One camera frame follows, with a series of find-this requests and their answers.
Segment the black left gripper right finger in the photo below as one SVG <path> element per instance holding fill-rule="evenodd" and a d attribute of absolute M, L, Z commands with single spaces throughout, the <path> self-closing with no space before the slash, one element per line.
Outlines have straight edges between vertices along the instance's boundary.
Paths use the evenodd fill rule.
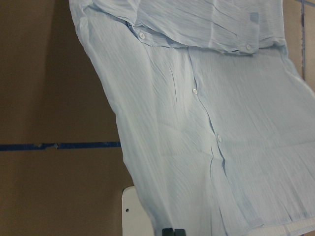
<path fill-rule="evenodd" d="M 175 229 L 174 236 L 186 236 L 185 229 Z"/>

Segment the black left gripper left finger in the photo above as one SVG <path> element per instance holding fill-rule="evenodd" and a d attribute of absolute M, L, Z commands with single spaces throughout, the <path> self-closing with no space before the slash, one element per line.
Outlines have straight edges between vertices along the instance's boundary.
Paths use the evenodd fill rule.
<path fill-rule="evenodd" d="M 162 236 L 174 236 L 174 230 L 172 228 L 162 229 Z"/>

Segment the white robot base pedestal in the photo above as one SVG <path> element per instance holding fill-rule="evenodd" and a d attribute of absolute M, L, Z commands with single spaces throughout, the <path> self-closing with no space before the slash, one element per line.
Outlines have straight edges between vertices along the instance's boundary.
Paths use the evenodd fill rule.
<path fill-rule="evenodd" d="M 127 187 L 122 193 L 122 231 L 124 236 L 156 236 L 152 220 L 149 216 L 160 213 L 160 205 L 146 204 L 143 208 L 137 195 L 135 186 Z"/>

